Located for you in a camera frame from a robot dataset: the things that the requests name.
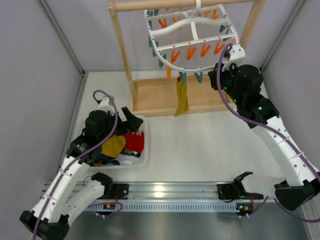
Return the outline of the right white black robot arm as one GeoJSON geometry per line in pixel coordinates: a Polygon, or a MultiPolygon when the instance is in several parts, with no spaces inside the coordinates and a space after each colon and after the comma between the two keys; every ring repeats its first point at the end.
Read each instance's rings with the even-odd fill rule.
{"type": "Polygon", "coordinates": [[[261,94],[263,77],[253,65],[232,64],[228,70],[208,72],[211,87],[222,90],[236,105],[236,115],[264,142],[283,177],[247,171],[233,180],[238,196],[259,194],[276,199],[294,211],[320,193],[320,171],[314,167],[288,133],[272,101],[261,94]]]}

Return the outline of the white clip hanger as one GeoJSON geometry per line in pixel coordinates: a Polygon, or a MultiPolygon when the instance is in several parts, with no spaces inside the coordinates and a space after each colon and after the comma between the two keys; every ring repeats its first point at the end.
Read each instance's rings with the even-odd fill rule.
{"type": "Polygon", "coordinates": [[[214,69],[222,50],[240,44],[238,33],[222,4],[155,8],[144,11],[148,45],[167,77],[178,72],[183,83],[214,69]]]}

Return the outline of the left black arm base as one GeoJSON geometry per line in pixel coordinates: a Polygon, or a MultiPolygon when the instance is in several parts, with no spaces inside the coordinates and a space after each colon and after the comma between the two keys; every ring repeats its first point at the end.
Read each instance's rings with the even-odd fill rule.
{"type": "Polygon", "coordinates": [[[113,183],[105,187],[100,200],[127,200],[129,185],[126,183],[113,183]]]}

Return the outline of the mustard yellow sock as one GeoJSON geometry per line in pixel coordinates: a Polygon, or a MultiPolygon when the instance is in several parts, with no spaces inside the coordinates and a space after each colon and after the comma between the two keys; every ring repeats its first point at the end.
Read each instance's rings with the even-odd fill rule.
{"type": "Polygon", "coordinates": [[[189,103],[187,96],[187,84],[183,83],[180,77],[176,80],[176,95],[178,100],[178,105],[174,117],[178,117],[183,115],[184,113],[189,111],[189,103]]]}
{"type": "Polygon", "coordinates": [[[114,135],[102,144],[101,153],[107,157],[115,159],[125,148],[126,138],[114,135]]]}

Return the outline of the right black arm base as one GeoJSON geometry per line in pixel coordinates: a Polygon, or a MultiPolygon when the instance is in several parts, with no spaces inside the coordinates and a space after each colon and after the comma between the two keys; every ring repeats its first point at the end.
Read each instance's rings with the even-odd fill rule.
{"type": "Polygon", "coordinates": [[[236,183],[221,183],[217,185],[218,198],[220,200],[249,200],[250,194],[236,183]]]}

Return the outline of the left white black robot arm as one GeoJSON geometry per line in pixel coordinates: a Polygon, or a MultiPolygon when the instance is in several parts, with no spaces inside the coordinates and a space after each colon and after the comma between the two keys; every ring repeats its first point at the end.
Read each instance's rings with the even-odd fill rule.
{"type": "Polygon", "coordinates": [[[19,220],[31,232],[32,239],[63,240],[74,220],[95,200],[109,197],[113,179],[101,172],[95,173],[86,186],[71,197],[79,179],[95,163],[103,150],[102,145],[114,136],[134,133],[143,120],[122,107],[126,121],[118,112],[97,109],[85,120],[81,134],[71,142],[62,166],[31,209],[22,212],[19,220]]]}

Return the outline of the dark patterned sock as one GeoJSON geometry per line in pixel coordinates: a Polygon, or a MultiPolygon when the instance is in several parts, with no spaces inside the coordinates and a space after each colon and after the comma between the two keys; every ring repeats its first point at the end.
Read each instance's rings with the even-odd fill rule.
{"type": "Polygon", "coordinates": [[[105,166],[105,165],[115,165],[115,166],[119,166],[120,163],[118,160],[116,160],[115,158],[113,157],[109,157],[107,155],[104,155],[104,154],[99,154],[94,163],[93,163],[93,166],[95,167],[101,167],[101,166],[105,166]]]}

